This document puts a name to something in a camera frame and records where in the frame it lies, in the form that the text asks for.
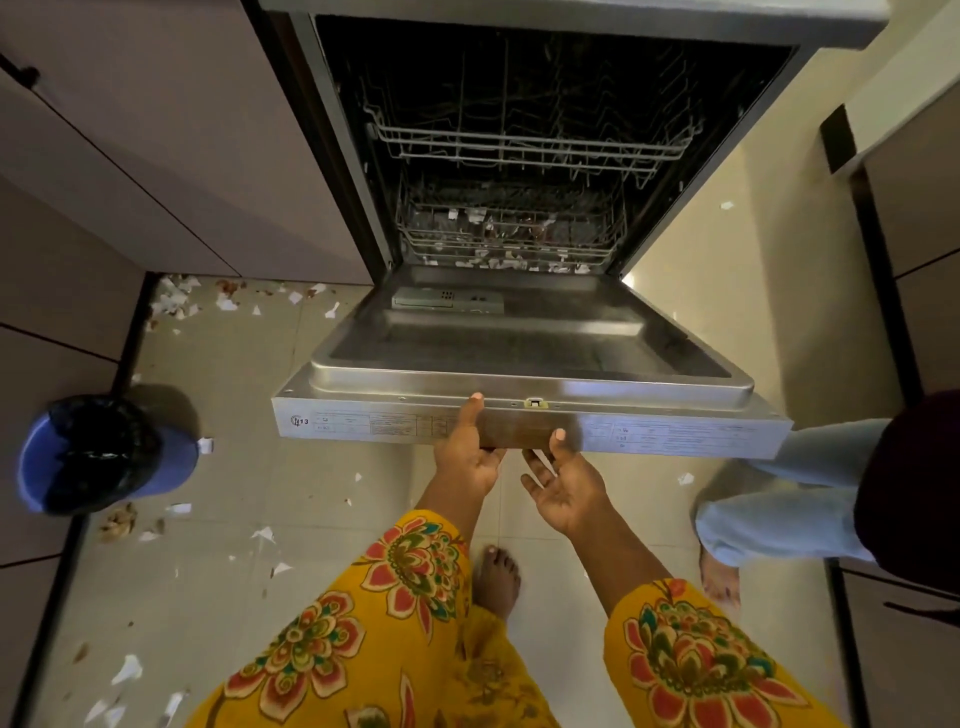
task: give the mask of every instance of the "floral pattern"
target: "floral pattern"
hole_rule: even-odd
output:
[[[260,712],[282,723],[303,702],[308,685],[321,698],[347,686],[344,660],[354,657],[365,631],[347,617],[353,600],[327,592],[290,622],[253,662],[224,684],[224,697],[244,698],[260,686]]]
[[[434,619],[446,622],[457,617],[461,556],[467,558],[463,541],[439,523],[417,517],[387,531],[354,566],[370,566],[360,586],[387,592],[391,617],[416,614],[430,643]]]
[[[777,664],[739,629],[710,609],[675,601],[681,580],[624,622],[633,682],[647,693],[663,728],[778,728],[776,704],[807,706],[775,679]]]

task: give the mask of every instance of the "bare foot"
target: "bare foot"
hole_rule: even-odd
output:
[[[703,546],[700,546],[700,581],[713,601],[726,602],[739,609],[740,569],[720,563]]]
[[[473,603],[507,620],[520,596],[520,569],[503,548],[485,546],[473,581]]]

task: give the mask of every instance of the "yellow floral pants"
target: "yellow floral pants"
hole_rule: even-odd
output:
[[[556,728],[506,625],[470,591],[456,529],[408,513],[188,726]],[[625,596],[604,640],[636,726],[842,725],[682,579]]]

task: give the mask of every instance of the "tiled floor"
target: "tiled floor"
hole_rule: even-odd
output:
[[[901,0],[866,53],[818,55],[634,271],[641,294],[750,373],[802,425],[888,415],[900,404],[852,206],[828,175],[816,127],[941,5]],[[727,201],[733,207],[722,209]],[[214,305],[213,282],[191,293],[200,313],[164,318],[146,334],[137,372],[142,401],[168,401],[171,392],[157,387],[173,387],[192,402],[196,416],[178,417],[214,437],[215,450],[175,493],[137,502],[131,537],[102,545],[87,534],[34,726],[82,725],[99,699],[128,707],[121,726],[152,726],[170,693],[190,690],[173,722],[182,725],[432,474],[424,446],[276,435],[270,396],[336,324],[327,310],[339,301],[341,317],[365,289],[333,285],[293,304],[289,292],[305,284],[268,296],[275,283],[249,281],[235,296],[239,309],[226,312]],[[745,474],[708,459],[590,459],[640,537],[676,575],[697,581],[691,504],[711,481],[742,485]],[[520,563],[510,634],[561,724],[626,726],[602,667],[603,612],[569,544],[519,486],[523,468],[510,453],[474,545],[498,542]],[[678,483],[684,473],[693,484]],[[191,513],[165,514],[178,501]],[[166,534],[139,542],[164,515]],[[275,544],[251,538],[264,525]],[[280,561],[293,569],[271,578]],[[743,571],[742,593],[734,618],[846,717],[822,564],[756,562]],[[74,664],[82,643],[89,653]],[[139,657],[143,677],[112,687],[126,654]]]

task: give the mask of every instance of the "person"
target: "person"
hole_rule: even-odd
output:
[[[960,391],[931,395],[893,420],[791,432],[776,458],[750,464],[823,487],[701,504],[704,591],[739,605],[739,568],[756,556],[849,556],[960,595],[958,443]]]
[[[556,728],[507,639],[522,585],[508,552],[468,557],[504,450],[480,448],[473,395],[435,448],[417,508],[371,544],[190,728]],[[522,486],[570,540],[609,621],[608,674],[636,726],[839,728],[842,724],[690,584],[672,578],[559,429]]]

